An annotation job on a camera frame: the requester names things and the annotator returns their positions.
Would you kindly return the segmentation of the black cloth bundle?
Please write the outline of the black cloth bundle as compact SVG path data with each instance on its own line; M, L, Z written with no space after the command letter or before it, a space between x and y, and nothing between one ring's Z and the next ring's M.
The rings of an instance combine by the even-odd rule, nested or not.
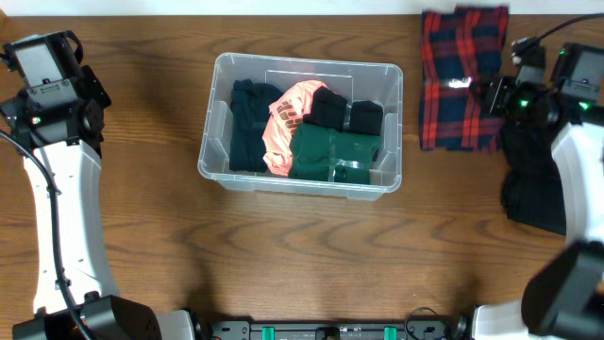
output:
M374 101L349 104L344 97L321 87L314 92L310 113L304 116L303 122L338 131L379 136L383 117L383 108Z

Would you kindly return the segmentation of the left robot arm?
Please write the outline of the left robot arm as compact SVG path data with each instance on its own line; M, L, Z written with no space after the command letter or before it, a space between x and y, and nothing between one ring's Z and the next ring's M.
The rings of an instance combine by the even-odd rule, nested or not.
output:
M24 158L33 191L39 274L32 319L15 339L159 339L152 310L120 296L99 204L104 110L111 100L71 30L5 44L25 86L1 105L1 134Z

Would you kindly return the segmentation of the red plaid cloth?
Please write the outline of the red plaid cloth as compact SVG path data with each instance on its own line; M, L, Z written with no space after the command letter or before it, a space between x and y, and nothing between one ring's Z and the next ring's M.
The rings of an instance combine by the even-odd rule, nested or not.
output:
M506 6L458 5L449 13L422 13L422 150L492 153L499 149L503 120L480 106L470 85L499 73L508 22Z

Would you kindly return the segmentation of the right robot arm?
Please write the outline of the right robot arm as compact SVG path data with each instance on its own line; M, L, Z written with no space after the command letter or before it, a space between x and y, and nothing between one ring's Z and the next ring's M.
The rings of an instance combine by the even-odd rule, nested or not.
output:
M538 38L512 46L516 76L472 86L505 121L510 217L565 237L565 248L513 302L462 317L463 339L599 339L603 335L603 52L566 43L551 74Z

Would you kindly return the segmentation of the dark navy cloth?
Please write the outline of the dark navy cloth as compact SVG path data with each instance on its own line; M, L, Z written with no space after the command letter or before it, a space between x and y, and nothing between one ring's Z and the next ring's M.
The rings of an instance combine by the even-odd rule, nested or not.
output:
M283 92L272 84L236 80L231 90L230 109L233 113L229 170L260 172L267 170L262 135L271 116L269 106Z

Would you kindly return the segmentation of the large black cloth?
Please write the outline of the large black cloth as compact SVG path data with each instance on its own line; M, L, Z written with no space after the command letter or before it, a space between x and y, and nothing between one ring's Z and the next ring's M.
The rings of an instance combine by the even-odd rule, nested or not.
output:
M564 235L562 182L551 156L559 131L558 124L504 123L500 137L511 172L504 180L500 203L512 221Z

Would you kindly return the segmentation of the green cloth bundle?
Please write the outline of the green cloth bundle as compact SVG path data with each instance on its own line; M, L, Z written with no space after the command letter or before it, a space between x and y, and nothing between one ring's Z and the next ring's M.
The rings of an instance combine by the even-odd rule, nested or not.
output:
M370 167L380 137L300 125L290 143L290 179L370 184Z

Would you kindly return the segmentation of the pink t-shirt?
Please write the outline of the pink t-shirt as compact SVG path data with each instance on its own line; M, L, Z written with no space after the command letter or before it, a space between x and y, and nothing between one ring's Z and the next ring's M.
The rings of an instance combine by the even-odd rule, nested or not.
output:
M326 84L320 80L305 80L294 84L269 106L270 117L262 139L266 152L263 156L268 170L288 177L294 156L290 143L303 118L310 114L314 93Z

